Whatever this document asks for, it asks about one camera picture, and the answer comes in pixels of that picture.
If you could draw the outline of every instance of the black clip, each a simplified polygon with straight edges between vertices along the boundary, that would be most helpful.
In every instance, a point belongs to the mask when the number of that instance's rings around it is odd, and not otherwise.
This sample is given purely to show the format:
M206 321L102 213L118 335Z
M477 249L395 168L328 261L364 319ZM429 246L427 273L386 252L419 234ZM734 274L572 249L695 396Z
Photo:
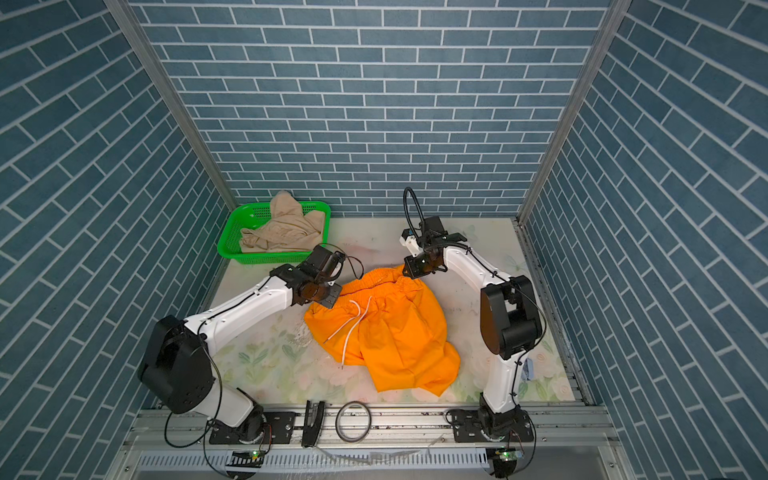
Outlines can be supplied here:
M306 401L306 410L304 411L304 431L301 435L302 447L306 449L317 445L317 439L320 437L320 429L323 427L323 418L325 416L325 402L318 402L313 405L311 401Z

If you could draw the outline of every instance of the green plastic basket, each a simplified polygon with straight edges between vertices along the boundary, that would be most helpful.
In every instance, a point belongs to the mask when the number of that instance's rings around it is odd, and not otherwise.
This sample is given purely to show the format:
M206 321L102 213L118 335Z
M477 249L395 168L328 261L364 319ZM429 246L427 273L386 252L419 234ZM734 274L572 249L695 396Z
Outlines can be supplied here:
M323 242L328 241L328 227L331 220L331 209L325 202L299 202L306 215L312 210L319 210L326 215L326 227L323 229ZM279 253L243 253L240 249L241 228L258 228L270 221L270 203L245 204L236 208L230 215L224 230L221 232L218 250L224 258L237 260L243 265L257 263L298 263L303 262L310 252L279 252Z

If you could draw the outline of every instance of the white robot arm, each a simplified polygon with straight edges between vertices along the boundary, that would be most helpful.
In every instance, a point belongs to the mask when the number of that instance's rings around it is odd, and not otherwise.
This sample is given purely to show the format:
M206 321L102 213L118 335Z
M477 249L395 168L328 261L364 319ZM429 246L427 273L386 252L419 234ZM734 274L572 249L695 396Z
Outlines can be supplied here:
M408 215L409 194L419 213L419 235ZM544 335L531 281L497 270L465 243L463 235L448 233L439 217L424 218L410 187L402 202L409 228L402 232L400 243L411 253L404 259L403 274L418 278L452 270L480 294L480 333L495 354L480 397L482 431L489 438L502 438L510 431L531 438L528 414L517 401L522 364Z
M424 219L420 210L419 216L421 233L415 235L408 219L410 229L400 239L411 253L403 273L418 278L452 270L480 295L481 334L496 357L478 417L489 438L503 437L513 429L527 436L521 426L526 415L515 397L521 365L542 335L531 282L497 271L463 243L466 238L461 234L444 231L438 217ZM251 326L289 306L315 301L332 307L341 292L334 282L345 259L344 253L318 246L300 265L277 267L256 286L219 306L183 320L161 319L137 371L139 380L173 413L194 410L229 427L231 437L252 442L263 431L263 409L242 390L217 385L211 357ZM508 311L507 305L516 308Z
M253 288L205 312L157 322L137 371L139 380L173 413L190 410L230 427L230 436L251 442L263 430L263 409L245 392L226 385L211 372L211 357L236 336L289 306L336 303L346 256L315 247L309 257L285 264Z

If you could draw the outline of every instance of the black motor housing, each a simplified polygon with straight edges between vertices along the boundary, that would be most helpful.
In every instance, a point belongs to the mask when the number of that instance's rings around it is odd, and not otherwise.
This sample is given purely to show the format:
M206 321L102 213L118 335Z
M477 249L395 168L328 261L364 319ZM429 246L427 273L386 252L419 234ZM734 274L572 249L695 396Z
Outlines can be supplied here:
M138 378L173 413L189 412L214 385L204 348L183 321L166 316L154 325Z
M533 299L533 285L522 275L480 290L480 333L491 353L507 360L533 348L543 333ZM509 312L507 302L515 306Z

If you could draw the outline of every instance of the table surface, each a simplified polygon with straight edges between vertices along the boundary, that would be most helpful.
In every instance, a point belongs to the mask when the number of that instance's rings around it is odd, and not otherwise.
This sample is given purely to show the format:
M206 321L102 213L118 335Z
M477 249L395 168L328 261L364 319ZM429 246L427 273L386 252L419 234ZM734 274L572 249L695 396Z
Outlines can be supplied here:
M530 277L522 249L508 219L445 218L448 232L462 232L468 242L487 261L511 274ZM399 243L406 222L399 218L333 218L329 242L347 254L361 259L366 271L382 266L402 265L408 251ZM242 293L259 283L274 264L241 265L230 261L214 296L213 305ZM344 267L339 282L353 279ZM448 341L462 359L458 378L437 397L424 389L377 392L364 366L340 368L315 342L303 322L308 306L291 306L262 320L229 345L214 359L225 382L240 387L262 404L299 403L325 400L344 403L471 402L478 397L493 355L480 336L479 296L454 273L439 273L422 278L437 297L448 324ZM565 375L551 334L530 355L534 363L533 380L520 385L525 402L563 402L573 400L571 384Z

